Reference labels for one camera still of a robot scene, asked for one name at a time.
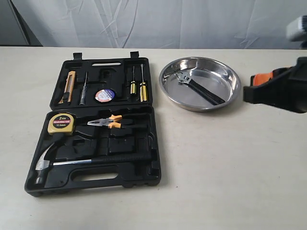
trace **white table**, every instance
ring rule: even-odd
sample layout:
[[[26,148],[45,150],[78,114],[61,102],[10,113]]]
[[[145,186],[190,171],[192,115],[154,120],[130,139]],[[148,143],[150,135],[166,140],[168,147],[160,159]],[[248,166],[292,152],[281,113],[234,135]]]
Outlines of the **white table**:
[[[214,113],[173,104],[158,75],[203,56],[249,77],[296,63],[297,50],[150,50],[162,180],[35,198],[24,182],[63,61],[129,57],[129,49],[0,47],[0,229],[305,230],[307,115],[241,100]]]

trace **stainless steel bowl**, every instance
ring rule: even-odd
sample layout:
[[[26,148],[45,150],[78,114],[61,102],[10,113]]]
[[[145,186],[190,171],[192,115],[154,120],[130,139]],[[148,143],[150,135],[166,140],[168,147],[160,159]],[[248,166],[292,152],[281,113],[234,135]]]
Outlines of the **stainless steel bowl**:
[[[188,85],[179,83],[177,73],[184,74],[199,85],[225,100],[212,105]],[[159,84],[162,91],[180,107],[206,112],[229,105],[239,96],[240,78],[222,62],[205,57],[185,57],[172,61],[161,71]]]

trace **black object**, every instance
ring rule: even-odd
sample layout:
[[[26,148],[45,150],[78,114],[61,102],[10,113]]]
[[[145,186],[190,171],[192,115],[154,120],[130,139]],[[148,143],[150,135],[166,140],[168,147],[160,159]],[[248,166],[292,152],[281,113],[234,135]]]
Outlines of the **black object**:
[[[214,93],[210,92],[203,86],[199,85],[196,81],[191,79],[189,81],[188,86],[199,93],[203,98],[205,98],[207,101],[209,101],[212,105],[218,105],[225,103],[225,100],[220,98],[219,96],[215,95]]]
[[[267,104],[295,113],[307,112],[307,57],[299,57],[295,66],[276,69],[273,78],[259,85],[243,87],[243,100]]]
[[[33,156],[32,164],[24,185],[27,193],[41,196],[63,193],[72,189],[108,187],[122,185],[157,185],[161,180],[161,167],[157,134],[152,107],[152,86],[147,58],[131,52],[130,58],[83,60],[82,53],[74,53],[74,60],[65,61],[50,102],[52,112],[48,113]],[[141,76],[140,64],[144,66],[148,101],[141,103],[139,96],[130,97],[132,68],[135,79]],[[69,71],[76,72],[72,100],[59,103],[64,92]],[[79,105],[85,73],[88,72],[86,105]],[[111,89],[115,98],[101,104],[94,96],[101,89]],[[56,133],[50,135],[47,126],[51,117],[68,113],[74,117],[71,136]],[[123,128],[101,128],[88,126],[87,122],[111,115],[122,115]],[[57,142],[55,150],[46,154],[50,161],[44,183],[35,184],[35,166],[46,146]],[[58,162],[91,159],[90,164],[53,165]],[[118,173],[113,179],[77,181],[82,175]]]

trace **tape measure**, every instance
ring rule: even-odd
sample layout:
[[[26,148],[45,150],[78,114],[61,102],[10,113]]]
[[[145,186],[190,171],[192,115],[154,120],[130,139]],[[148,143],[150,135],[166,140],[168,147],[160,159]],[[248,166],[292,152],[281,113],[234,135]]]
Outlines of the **tape measure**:
[[[48,124],[48,133],[66,133],[72,134],[73,131],[73,116],[70,114],[57,114],[54,115]]]

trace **case latch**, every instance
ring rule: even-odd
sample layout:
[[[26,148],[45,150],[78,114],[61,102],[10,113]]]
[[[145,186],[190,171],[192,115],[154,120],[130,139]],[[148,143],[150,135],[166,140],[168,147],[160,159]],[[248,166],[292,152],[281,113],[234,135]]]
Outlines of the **case latch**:
[[[140,54],[138,51],[130,52],[130,58],[139,58]]]
[[[73,53],[74,60],[82,60],[82,53]]]

